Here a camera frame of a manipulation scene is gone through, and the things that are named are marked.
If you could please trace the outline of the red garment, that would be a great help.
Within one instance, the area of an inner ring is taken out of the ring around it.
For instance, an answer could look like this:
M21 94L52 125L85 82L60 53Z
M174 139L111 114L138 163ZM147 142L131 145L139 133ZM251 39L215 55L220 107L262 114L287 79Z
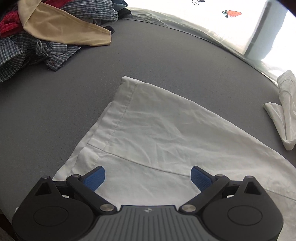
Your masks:
M1 1L1 38L23 31L18 14L18 1Z

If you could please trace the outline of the white carrot print curtain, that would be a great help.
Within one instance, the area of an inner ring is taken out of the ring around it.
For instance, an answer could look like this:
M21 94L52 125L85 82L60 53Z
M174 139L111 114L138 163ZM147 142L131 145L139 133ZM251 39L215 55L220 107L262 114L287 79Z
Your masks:
M128 1L199 28L269 78L295 72L295 16L280 1Z

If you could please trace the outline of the white cloth trousers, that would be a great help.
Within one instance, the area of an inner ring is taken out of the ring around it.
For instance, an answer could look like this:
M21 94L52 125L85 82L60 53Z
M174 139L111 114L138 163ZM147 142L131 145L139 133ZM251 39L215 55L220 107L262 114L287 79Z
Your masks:
M295 168L278 152L202 106L160 87L123 77L113 101L53 181L98 166L96 194L117 212L31 212L29 194L13 216L20 240L295 240ZM200 190L198 166L242 181L239 192L203 212L179 212Z

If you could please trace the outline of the tan beige garment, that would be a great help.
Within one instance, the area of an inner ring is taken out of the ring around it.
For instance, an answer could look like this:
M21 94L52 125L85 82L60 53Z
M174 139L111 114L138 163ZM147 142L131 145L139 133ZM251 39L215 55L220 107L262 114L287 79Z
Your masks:
M42 1L18 1L18 16L31 36L67 45L106 46L111 32Z

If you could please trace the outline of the dark blue denim garment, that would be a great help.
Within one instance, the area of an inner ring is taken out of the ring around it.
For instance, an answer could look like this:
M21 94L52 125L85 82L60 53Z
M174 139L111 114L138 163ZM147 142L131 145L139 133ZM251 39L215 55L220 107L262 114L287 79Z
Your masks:
M112 0L112 2L114 10L118 12L119 19L122 19L132 13L129 9L127 9L128 4L125 0Z

